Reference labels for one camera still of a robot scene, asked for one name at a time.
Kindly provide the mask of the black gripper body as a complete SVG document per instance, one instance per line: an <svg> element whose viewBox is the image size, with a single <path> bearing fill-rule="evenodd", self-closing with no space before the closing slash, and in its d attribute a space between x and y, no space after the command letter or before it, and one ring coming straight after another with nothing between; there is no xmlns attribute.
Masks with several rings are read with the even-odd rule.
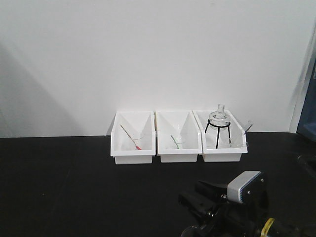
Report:
<svg viewBox="0 0 316 237"><path fill-rule="evenodd" d="M227 199L211 200L215 203L217 215L195 217L199 226L195 236L215 237L261 237L268 220L267 176L264 172L252 181L243 191L244 203Z"/></svg>

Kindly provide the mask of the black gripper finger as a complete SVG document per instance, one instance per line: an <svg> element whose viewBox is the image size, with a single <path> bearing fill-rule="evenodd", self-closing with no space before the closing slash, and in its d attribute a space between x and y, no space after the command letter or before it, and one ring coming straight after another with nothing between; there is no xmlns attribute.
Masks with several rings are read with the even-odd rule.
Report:
<svg viewBox="0 0 316 237"><path fill-rule="evenodd" d="M217 215L215 203L206 197L190 192L181 192L178 202L195 217L214 217Z"/></svg>
<svg viewBox="0 0 316 237"><path fill-rule="evenodd" d="M207 181L199 180L196 182L196 192L210 200L223 200L227 199L226 184L210 183Z"/></svg>

